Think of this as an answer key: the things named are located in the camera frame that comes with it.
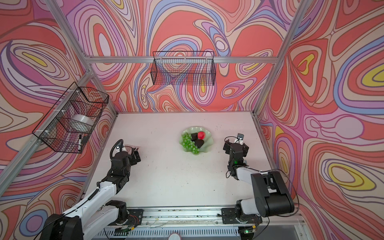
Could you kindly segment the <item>green fake grape bunch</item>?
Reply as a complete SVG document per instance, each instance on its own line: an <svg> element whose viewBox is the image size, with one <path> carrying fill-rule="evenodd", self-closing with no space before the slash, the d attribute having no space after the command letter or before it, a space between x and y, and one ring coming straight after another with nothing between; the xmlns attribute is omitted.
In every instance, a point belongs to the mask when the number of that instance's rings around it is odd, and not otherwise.
<svg viewBox="0 0 384 240"><path fill-rule="evenodd" d="M189 133L182 134L181 145L186 152L191 152L194 155L198 155L200 152L199 149L196 148L194 141L191 140L191 134Z"/></svg>

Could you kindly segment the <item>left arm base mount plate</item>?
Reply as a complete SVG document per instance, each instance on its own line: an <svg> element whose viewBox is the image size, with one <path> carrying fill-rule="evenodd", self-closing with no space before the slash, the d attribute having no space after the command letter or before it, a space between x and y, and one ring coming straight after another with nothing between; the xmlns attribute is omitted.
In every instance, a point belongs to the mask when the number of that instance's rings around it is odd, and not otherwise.
<svg viewBox="0 0 384 240"><path fill-rule="evenodd" d="M137 227L142 224L143 220L143 209L128 209L128 215L123 219L117 219L114 224L117 226L131 226Z"/></svg>

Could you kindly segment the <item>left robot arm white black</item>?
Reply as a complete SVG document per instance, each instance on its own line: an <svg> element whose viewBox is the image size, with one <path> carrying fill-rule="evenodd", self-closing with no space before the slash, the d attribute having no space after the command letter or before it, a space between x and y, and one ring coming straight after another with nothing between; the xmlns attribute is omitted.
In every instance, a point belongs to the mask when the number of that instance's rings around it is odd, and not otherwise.
<svg viewBox="0 0 384 240"><path fill-rule="evenodd" d="M129 182L131 167L141 161L139 149L122 139L112 147L111 168L93 192L62 214L52 214L37 236L40 240L91 240L109 224L129 222L127 204L114 200Z"/></svg>

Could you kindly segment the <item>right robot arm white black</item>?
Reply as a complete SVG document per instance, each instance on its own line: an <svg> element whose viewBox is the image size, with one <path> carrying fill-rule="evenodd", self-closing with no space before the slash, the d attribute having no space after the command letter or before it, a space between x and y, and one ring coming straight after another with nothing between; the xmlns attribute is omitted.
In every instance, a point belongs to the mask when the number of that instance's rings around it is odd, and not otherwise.
<svg viewBox="0 0 384 240"><path fill-rule="evenodd" d="M236 202L234 211L237 220L245 222L253 216L290 217L296 213L295 203L281 171L256 170L246 163L249 147L244 143L243 134L226 137L223 150L229 155L226 177L251 185L253 191L253 197Z"/></svg>

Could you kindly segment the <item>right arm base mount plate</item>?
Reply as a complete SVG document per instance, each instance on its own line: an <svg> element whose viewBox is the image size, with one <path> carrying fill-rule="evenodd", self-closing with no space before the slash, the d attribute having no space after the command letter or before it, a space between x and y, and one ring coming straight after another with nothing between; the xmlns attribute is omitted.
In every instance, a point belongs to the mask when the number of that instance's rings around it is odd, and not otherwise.
<svg viewBox="0 0 384 240"><path fill-rule="evenodd" d="M252 224L258 226L263 222L261 216L254 214L246 215L235 207L222 208L217 216L222 219L223 224Z"/></svg>

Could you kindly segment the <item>red fake strawberry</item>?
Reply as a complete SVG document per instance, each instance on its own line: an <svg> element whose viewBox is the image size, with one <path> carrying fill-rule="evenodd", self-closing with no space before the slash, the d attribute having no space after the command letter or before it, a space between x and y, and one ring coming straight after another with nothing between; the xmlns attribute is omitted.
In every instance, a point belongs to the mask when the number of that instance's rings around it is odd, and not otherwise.
<svg viewBox="0 0 384 240"><path fill-rule="evenodd" d="M204 140L206 137L206 133L203 131L200 131L197 133L198 140Z"/></svg>

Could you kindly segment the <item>dark avocado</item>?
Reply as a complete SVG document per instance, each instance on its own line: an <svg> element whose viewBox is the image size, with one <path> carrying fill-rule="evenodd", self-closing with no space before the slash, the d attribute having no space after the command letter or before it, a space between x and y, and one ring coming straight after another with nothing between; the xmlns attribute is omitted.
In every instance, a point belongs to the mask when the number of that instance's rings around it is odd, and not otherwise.
<svg viewBox="0 0 384 240"><path fill-rule="evenodd" d="M192 141L195 141L195 140L197 140L198 139L198 133L192 133L191 134L191 140Z"/></svg>
<svg viewBox="0 0 384 240"><path fill-rule="evenodd" d="M197 140L194 141L194 143L195 143L196 148L200 149L204 145L205 141L197 139Z"/></svg>

